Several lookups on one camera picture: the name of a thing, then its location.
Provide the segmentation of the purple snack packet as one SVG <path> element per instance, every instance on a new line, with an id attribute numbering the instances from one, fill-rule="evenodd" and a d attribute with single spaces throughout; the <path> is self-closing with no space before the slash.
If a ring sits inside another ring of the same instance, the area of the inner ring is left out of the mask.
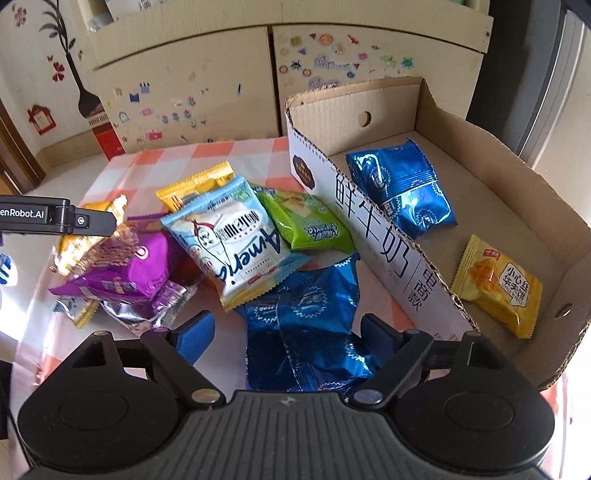
<path id="1" fill-rule="evenodd" d="M 72 312 L 70 301 L 95 302 L 137 336 L 171 326 L 197 292 L 199 274 L 162 217 L 130 217 L 91 247 L 65 282 L 50 289 L 63 311 Z"/>

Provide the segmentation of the yellow pastry snack packet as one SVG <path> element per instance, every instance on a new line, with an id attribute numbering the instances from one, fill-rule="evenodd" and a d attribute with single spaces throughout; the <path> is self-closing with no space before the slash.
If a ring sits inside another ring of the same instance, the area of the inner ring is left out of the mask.
<path id="1" fill-rule="evenodd" d="M 518 339 L 535 330 L 543 284 L 518 263 L 472 234 L 451 290 L 474 303 Z"/>

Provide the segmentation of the blue foil snack bag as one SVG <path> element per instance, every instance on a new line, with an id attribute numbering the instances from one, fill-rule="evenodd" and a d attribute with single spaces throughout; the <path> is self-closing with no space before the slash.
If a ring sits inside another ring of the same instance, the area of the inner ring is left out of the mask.
<path id="1" fill-rule="evenodd" d="M 411 238 L 457 224 L 436 170 L 414 140 L 348 153 L 346 165 L 356 186 Z"/>
<path id="2" fill-rule="evenodd" d="M 355 253 L 325 268 L 294 272 L 236 308 L 247 329 L 249 389 L 346 394 L 377 372 L 377 361 L 353 333 L 359 260 Z"/>

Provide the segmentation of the small yellow snack packet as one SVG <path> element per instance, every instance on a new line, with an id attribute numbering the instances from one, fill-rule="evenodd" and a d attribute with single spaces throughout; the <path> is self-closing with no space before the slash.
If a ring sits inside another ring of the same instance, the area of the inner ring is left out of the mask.
<path id="1" fill-rule="evenodd" d="M 176 212 L 197 199 L 199 195 L 214 191 L 233 179 L 235 179 L 235 171 L 233 171 L 228 161 L 224 161 L 157 190 L 155 196 L 169 211 Z"/>

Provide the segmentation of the large yellow snack bag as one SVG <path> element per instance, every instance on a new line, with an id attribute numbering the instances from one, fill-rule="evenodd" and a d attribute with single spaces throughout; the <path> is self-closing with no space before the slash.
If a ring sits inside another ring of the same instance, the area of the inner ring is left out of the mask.
<path id="1" fill-rule="evenodd" d="M 83 209 L 112 213 L 116 226 L 124 220 L 127 197 L 119 195 L 112 201 L 91 202 L 82 204 Z M 82 259 L 84 254 L 103 239 L 102 236 L 66 235 L 52 248 L 52 260 L 49 269 L 53 273 L 67 276 L 72 268 Z"/>

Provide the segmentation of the silver foil snack packet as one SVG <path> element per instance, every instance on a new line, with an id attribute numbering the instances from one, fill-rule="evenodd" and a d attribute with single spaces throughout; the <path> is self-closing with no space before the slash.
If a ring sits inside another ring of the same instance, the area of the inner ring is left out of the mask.
<path id="1" fill-rule="evenodd" d="M 83 297 L 58 297 L 53 311 L 66 315 L 73 325 L 81 329 L 94 316 L 99 307 L 99 302 Z"/>

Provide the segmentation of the red gift box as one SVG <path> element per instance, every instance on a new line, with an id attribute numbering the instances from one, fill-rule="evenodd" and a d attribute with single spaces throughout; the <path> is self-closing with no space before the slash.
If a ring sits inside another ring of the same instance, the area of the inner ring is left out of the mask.
<path id="1" fill-rule="evenodd" d="M 98 145 L 108 160 L 124 153 L 119 137 L 104 111 L 89 117 L 87 121 Z"/>

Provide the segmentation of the white blue America snack bag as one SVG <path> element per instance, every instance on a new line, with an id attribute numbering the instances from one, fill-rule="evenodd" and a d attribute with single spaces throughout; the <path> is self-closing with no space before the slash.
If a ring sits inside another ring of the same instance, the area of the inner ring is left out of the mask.
<path id="1" fill-rule="evenodd" d="M 311 260 L 290 250 L 242 176 L 199 195 L 161 224 L 214 285 L 226 312 L 269 292 Z"/>

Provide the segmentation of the cardboard milk box tray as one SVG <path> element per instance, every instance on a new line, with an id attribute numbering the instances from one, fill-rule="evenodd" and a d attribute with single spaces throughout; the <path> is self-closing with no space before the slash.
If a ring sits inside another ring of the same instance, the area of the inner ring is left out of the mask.
<path id="1" fill-rule="evenodd" d="M 427 82 L 399 77 L 290 96 L 291 173 L 346 224 L 363 260 L 414 325 L 446 340 L 487 336 L 538 388 L 563 374 L 590 325 L 590 229 L 496 137 L 440 108 Z M 457 222 L 412 239 L 353 183 L 346 154 L 415 141 Z M 520 340 L 451 290 L 472 236 L 543 285 L 533 336 Z"/>

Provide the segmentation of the green snack packet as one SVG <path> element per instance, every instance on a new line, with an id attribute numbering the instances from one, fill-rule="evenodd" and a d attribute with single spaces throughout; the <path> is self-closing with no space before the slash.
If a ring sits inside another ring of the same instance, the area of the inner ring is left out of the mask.
<path id="1" fill-rule="evenodd" d="M 256 184 L 252 190 L 291 250 L 356 250 L 349 230 L 314 196 Z"/>

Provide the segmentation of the wooden cabinet with stickers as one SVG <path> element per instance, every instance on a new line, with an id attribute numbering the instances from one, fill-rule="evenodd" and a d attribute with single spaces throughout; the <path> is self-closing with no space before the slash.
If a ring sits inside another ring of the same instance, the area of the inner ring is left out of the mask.
<path id="1" fill-rule="evenodd" d="M 269 138 L 294 94 L 421 76 L 468 113 L 486 1 L 74 1 L 81 63 L 126 152 Z"/>

